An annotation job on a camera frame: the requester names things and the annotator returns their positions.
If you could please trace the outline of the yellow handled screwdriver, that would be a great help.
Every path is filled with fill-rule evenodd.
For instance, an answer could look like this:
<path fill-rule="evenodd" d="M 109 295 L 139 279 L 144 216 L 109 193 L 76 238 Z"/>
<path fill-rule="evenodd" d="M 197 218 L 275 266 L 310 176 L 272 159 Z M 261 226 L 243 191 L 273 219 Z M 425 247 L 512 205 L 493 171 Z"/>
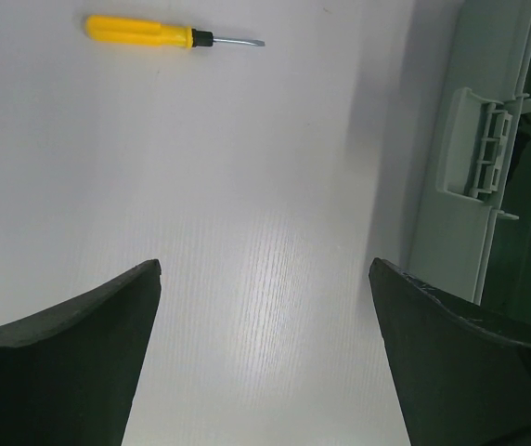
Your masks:
<path fill-rule="evenodd" d="M 212 32 L 189 26 L 102 15 L 88 16 L 84 20 L 84 30 L 92 40 L 124 45 L 175 46 L 185 49 L 213 47 L 215 44 L 266 46 L 261 40 L 217 37 Z"/>

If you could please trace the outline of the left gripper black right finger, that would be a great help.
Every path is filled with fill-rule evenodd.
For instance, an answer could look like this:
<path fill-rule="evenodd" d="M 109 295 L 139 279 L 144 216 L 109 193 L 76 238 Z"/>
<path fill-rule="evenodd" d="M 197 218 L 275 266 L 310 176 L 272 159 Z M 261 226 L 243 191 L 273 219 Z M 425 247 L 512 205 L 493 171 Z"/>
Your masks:
<path fill-rule="evenodd" d="M 531 325 L 376 258 L 369 282 L 413 445 L 531 445 Z"/>

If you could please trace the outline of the green toolbox with clear lid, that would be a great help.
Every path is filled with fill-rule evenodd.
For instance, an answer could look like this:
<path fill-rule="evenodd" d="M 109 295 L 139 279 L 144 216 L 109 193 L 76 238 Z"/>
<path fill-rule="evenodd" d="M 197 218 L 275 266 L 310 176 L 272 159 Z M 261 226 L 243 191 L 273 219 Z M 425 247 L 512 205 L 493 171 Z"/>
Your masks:
<path fill-rule="evenodd" d="M 531 1 L 466 1 L 453 35 L 408 270 L 512 312 L 531 237 Z"/>

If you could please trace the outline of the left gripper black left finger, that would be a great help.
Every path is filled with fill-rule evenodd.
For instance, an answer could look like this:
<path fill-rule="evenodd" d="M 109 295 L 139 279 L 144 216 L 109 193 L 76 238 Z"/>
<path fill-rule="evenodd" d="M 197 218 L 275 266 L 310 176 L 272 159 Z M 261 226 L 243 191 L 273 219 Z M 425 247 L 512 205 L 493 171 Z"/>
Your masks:
<path fill-rule="evenodd" d="M 0 445 L 120 445 L 161 297 L 145 261 L 0 326 Z"/>

